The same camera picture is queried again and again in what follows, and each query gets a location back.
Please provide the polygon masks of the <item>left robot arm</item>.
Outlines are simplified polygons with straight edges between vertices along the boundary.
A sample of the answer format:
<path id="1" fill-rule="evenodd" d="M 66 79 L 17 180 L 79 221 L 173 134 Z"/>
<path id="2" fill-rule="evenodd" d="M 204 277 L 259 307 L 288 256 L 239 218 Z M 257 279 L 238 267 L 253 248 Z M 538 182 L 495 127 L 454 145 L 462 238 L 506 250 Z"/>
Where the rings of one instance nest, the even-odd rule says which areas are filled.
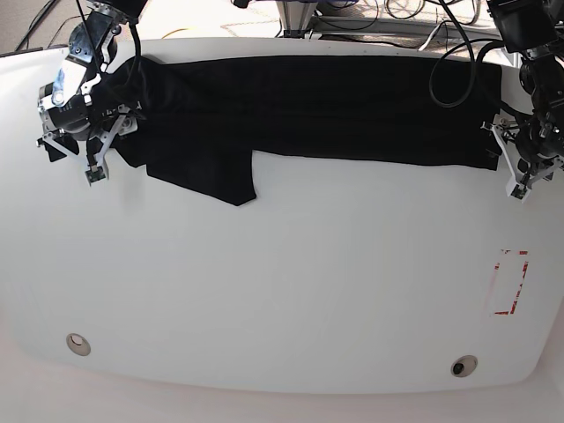
<path id="1" fill-rule="evenodd" d="M 469 97 L 474 86 L 482 86 L 479 72 L 493 49 L 503 48 L 521 57 L 519 82 L 531 97 L 532 111 L 525 114 L 486 87 L 481 90 L 512 122 L 488 126 L 508 164 L 507 194 L 525 200 L 535 182 L 549 179 L 563 167 L 563 3 L 561 1 L 490 1 L 488 11 L 500 34 L 483 40 L 478 53 L 469 54 L 471 73 L 462 97 L 442 108 L 455 108 Z"/>

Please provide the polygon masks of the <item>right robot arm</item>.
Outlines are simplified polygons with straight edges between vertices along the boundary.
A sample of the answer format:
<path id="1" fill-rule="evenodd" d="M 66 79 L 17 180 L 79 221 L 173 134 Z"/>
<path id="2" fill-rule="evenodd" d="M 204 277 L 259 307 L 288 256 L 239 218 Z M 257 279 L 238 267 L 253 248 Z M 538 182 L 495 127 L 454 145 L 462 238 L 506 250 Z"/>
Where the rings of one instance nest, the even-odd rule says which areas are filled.
<path id="1" fill-rule="evenodd" d="M 52 162 L 66 157 L 77 160 L 87 180 L 108 178 L 105 160 L 113 141 L 137 130 L 145 117 L 132 96 L 141 61 L 137 23 L 145 1 L 90 1 L 91 12 L 78 11 L 81 23 L 72 31 L 68 54 L 53 83 L 40 89 L 38 111 L 42 146 Z M 128 26 L 134 41 L 133 63 L 125 81 L 111 81 L 108 67 L 115 59 L 115 37 Z"/>

